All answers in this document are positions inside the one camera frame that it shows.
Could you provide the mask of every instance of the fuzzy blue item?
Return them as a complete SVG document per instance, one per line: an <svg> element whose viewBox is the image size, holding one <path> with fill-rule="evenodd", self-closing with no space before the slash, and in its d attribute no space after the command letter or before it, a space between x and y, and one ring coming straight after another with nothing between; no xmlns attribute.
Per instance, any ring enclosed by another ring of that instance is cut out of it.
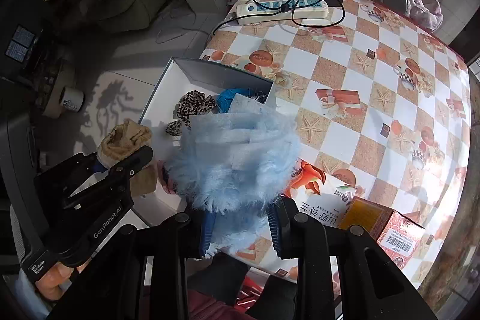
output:
<svg viewBox="0 0 480 320"><path fill-rule="evenodd" d="M217 214L206 257L215 255L220 248L226 248L228 253L234 255L248 248L267 227L266 211L260 203Z"/></svg>
<svg viewBox="0 0 480 320"><path fill-rule="evenodd" d="M235 97L235 94L241 94L245 97L252 97L254 91L249 88L229 88L222 91L217 97L217 107L220 113L227 113L230 109L230 104Z"/></svg>
<svg viewBox="0 0 480 320"><path fill-rule="evenodd" d="M228 113L190 116L165 162L177 194L217 213L208 255L247 248L267 227L266 208L287 187L300 141L294 118L240 94Z"/></svg>

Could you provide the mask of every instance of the power strip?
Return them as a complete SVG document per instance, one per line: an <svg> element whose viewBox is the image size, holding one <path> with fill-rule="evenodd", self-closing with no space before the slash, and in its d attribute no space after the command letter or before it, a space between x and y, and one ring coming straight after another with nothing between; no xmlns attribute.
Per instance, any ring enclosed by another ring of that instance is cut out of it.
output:
<svg viewBox="0 0 480 320"><path fill-rule="evenodd" d="M318 2L319 0L299 0L297 7L305 6L307 4L313 4ZM257 22L264 22L264 21L279 21L283 19L291 19L292 18L292 8L295 7L295 3L297 1L290 1L289 8L290 10L285 13L278 13L272 15L278 10L269 10L263 6L267 7L280 7L281 4L286 3L282 1L272 1L272 2L260 2L261 6L256 5L255 3L247 3L241 4L237 6L237 17L246 16L246 18L241 18L238 20L240 25L246 24L255 24ZM310 7L303 7L296 9L294 12L295 19L323 19L328 16L328 5L325 1L321 1Z"/></svg>

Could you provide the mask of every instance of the white mug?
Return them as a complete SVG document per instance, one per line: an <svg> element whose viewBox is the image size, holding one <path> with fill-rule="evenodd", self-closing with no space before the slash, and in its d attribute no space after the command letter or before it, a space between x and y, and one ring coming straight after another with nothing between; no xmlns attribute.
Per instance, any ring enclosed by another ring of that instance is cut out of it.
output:
<svg viewBox="0 0 480 320"><path fill-rule="evenodd" d="M372 21L375 21L378 23L383 22L382 16L378 14L376 11L370 10L366 4L361 4L360 9L366 12Z"/></svg>
<svg viewBox="0 0 480 320"><path fill-rule="evenodd" d="M423 142L422 137L418 133L415 138L415 143L413 145L413 151L412 151L412 164L417 170L423 170L425 167L426 163L426 144Z"/></svg>
<svg viewBox="0 0 480 320"><path fill-rule="evenodd" d="M83 91L67 86L63 88L60 94L60 106L73 112L78 112L82 108L83 102L85 102L85 94L83 94Z"/></svg>
<svg viewBox="0 0 480 320"><path fill-rule="evenodd" d="M407 67L403 60L400 62L400 64L394 65L393 70L395 71L395 74L400 77L403 87L409 91L413 91L415 89L416 83L413 77L413 71Z"/></svg>

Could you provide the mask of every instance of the open box lid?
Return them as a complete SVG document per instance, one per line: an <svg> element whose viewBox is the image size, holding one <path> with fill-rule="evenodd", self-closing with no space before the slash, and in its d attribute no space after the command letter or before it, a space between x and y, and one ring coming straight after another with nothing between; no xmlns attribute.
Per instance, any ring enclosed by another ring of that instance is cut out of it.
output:
<svg viewBox="0 0 480 320"><path fill-rule="evenodd" d="M216 96L229 88L248 88L262 97L259 101L276 109L273 81L239 68L200 59L172 57L158 80L139 123L152 130L152 148L157 160L166 160L179 145L180 136L171 136L165 127L178 120L178 102L189 91ZM164 219L184 209L182 199L167 194L159 182L155 192L134 197L134 211L147 223L160 224Z"/></svg>

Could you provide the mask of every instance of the red patterned box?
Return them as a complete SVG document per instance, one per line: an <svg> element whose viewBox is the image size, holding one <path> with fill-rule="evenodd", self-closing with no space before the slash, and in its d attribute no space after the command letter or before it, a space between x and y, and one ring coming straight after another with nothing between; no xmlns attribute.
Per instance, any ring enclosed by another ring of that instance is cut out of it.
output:
<svg viewBox="0 0 480 320"><path fill-rule="evenodd" d="M410 260L425 229L397 211L354 197L339 228L360 225L374 238L399 269Z"/></svg>
<svg viewBox="0 0 480 320"><path fill-rule="evenodd" d="M361 115L362 106L358 91L351 90L326 90L319 88L315 94L322 104L338 104L343 110L352 115Z"/></svg>

